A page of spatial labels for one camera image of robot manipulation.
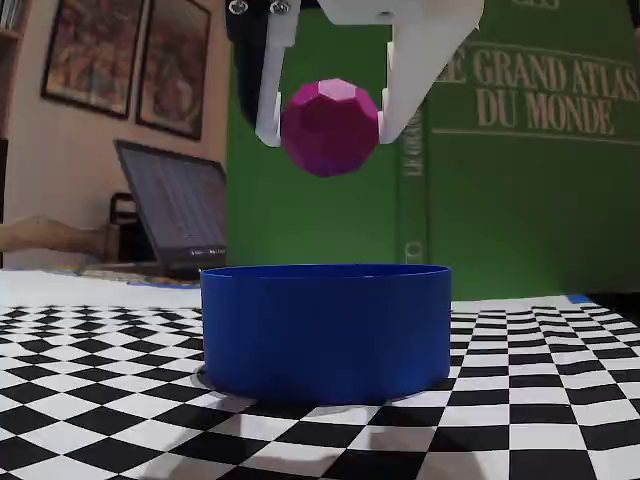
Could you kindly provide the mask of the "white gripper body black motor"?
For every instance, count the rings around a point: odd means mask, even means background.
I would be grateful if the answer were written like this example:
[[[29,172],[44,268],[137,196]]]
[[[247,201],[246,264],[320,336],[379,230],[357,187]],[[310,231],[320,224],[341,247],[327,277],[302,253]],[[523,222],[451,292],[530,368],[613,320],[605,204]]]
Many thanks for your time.
[[[268,10],[318,8],[335,25],[465,22],[478,28],[480,1],[228,1],[225,27],[233,45],[237,92],[245,120],[256,125]]]

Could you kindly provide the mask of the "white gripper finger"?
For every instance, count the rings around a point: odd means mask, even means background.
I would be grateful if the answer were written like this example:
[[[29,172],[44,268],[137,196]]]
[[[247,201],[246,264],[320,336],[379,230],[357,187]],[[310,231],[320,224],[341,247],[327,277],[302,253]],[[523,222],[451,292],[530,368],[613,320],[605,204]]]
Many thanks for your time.
[[[416,114],[441,71],[475,30],[465,22],[414,22],[392,26],[386,86],[378,112],[379,142],[394,142]]]
[[[295,44],[299,9],[269,9],[255,134],[269,147],[280,145],[281,93],[286,49]]]

